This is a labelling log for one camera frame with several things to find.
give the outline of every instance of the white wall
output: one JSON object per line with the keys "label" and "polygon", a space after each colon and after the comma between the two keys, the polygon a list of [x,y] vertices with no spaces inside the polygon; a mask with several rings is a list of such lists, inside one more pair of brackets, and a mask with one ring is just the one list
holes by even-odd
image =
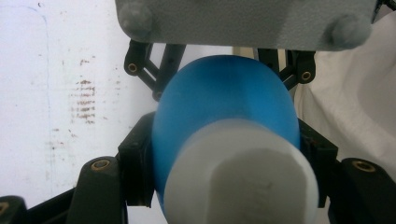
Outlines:
{"label": "white wall", "polygon": [[[149,88],[123,71],[128,44],[114,1],[0,2],[0,196],[32,207],[73,188],[85,162],[115,156],[156,109]],[[231,52],[188,46],[182,65]],[[156,200],[129,212],[130,223],[166,223]]]}

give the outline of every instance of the white fabric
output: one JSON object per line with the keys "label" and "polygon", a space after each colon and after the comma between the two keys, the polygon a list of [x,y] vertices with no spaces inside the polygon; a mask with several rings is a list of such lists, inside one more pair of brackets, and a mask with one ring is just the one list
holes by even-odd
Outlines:
{"label": "white fabric", "polygon": [[315,60],[317,77],[295,94],[298,116],[339,146],[338,159],[373,161],[396,180],[396,12],[364,45]]}

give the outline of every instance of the white cap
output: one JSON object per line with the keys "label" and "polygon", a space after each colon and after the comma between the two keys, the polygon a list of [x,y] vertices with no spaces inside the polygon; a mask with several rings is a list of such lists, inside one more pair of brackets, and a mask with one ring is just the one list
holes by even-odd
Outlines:
{"label": "white cap", "polygon": [[301,152],[243,119],[195,133],[164,193],[169,224],[313,223],[317,207],[315,175]]}

